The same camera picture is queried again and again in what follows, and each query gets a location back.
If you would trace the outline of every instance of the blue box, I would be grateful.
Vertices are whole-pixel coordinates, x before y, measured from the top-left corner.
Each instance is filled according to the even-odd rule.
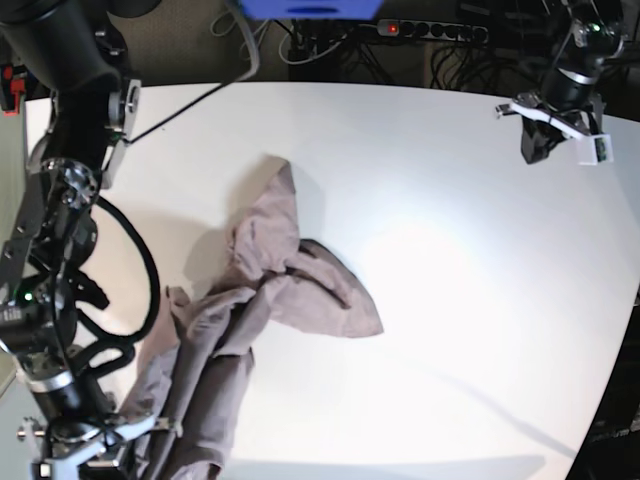
[[[256,19],[337,18],[368,20],[384,0],[241,0],[247,14]]]

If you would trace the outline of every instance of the metal bracket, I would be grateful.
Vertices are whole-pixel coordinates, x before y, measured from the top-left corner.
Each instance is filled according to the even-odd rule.
[[[175,420],[171,420],[169,418],[158,418],[156,420],[156,424],[153,427],[152,431],[154,432],[174,432],[176,437],[181,438],[184,430],[182,428],[182,423],[176,422]]]
[[[511,103],[498,105],[496,113],[498,118],[519,114],[529,120],[548,123],[560,130],[568,138],[582,139],[590,135],[586,125],[574,125],[544,108],[542,101],[535,92],[521,93],[511,100]]]
[[[109,189],[113,186],[124,154],[127,149],[126,140],[129,140],[133,133],[133,126],[138,114],[138,102],[142,82],[140,80],[129,80],[129,85],[125,93],[115,92],[109,98],[109,121],[114,131],[111,152],[107,159],[103,171],[102,187]]]
[[[113,427],[113,432],[118,435],[118,440],[129,442],[150,432],[156,424],[153,415],[129,418],[122,424]],[[44,437],[42,428],[34,432],[33,438]],[[18,431],[18,437],[28,437],[24,430]],[[46,458],[36,466],[39,467],[40,478],[51,478],[51,480],[80,480],[78,467],[89,462],[92,458],[103,455],[109,448],[109,443],[115,443],[114,435],[96,435],[90,440],[83,442],[77,447],[68,448],[66,453],[55,458]]]

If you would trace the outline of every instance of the red component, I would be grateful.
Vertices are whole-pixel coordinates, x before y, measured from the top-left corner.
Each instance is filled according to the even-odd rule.
[[[12,112],[4,112],[5,117],[13,117],[15,115],[20,114],[20,98],[25,93],[27,93],[27,82],[25,81],[24,78],[14,78],[13,80],[11,80],[11,94],[15,99],[16,109],[13,110]]]

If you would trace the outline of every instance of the screw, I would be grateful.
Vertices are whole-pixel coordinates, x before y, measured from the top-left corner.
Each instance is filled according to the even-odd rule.
[[[138,87],[133,87],[131,93],[129,94],[129,98],[127,99],[127,109],[129,109],[130,113],[134,113],[138,109],[139,100],[140,89]]]
[[[67,190],[62,194],[62,203],[64,203],[65,205],[71,205],[75,199],[75,194],[70,190]]]
[[[33,432],[36,438],[44,438],[44,433],[44,430],[34,430]],[[18,432],[16,433],[16,437],[18,438],[19,442],[24,442],[24,439],[27,438],[27,432],[25,432],[24,429],[19,428]]]

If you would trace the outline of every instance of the crumpled fabric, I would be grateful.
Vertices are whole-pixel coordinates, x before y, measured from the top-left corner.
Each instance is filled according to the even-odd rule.
[[[139,439],[139,478],[217,477],[254,366],[251,345],[269,320],[334,337],[382,333],[358,279],[322,245],[300,239],[295,193],[287,163],[229,232],[227,268],[208,294],[191,302],[181,288],[163,292],[122,412],[167,417],[184,433]]]

